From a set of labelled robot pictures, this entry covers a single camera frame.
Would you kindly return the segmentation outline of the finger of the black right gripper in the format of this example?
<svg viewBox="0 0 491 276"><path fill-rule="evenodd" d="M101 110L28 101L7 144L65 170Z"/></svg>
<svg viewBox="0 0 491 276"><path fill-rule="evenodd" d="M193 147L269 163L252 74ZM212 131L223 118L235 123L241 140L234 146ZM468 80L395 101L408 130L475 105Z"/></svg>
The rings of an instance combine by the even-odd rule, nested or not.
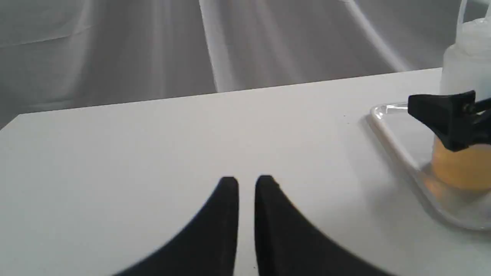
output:
<svg viewBox="0 0 491 276"><path fill-rule="evenodd" d="M491 100L476 101L473 90L455 95L410 95L407 112L452 152L491 143Z"/></svg>

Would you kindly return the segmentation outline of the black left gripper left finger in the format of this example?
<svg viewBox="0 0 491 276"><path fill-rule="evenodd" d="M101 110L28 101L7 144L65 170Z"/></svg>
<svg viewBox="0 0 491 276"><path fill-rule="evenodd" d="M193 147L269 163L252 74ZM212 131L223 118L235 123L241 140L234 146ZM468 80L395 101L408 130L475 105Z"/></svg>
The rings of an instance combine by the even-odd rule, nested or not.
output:
<svg viewBox="0 0 491 276"><path fill-rule="evenodd" d="M194 218L169 242L120 276L232 276L237 252L239 184L222 177Z"/></svg>

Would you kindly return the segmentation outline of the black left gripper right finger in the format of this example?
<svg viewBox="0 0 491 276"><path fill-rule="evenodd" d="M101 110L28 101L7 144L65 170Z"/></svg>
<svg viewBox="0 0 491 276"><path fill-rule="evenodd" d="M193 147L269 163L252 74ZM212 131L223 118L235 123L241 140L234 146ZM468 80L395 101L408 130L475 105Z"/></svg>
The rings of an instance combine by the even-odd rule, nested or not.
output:
<svg viewBox="0 0 491 276"><path fill-rule="evenodd" d="M255 251L260 276L386 276L324 235L270 175L255 185Z"/></svg>

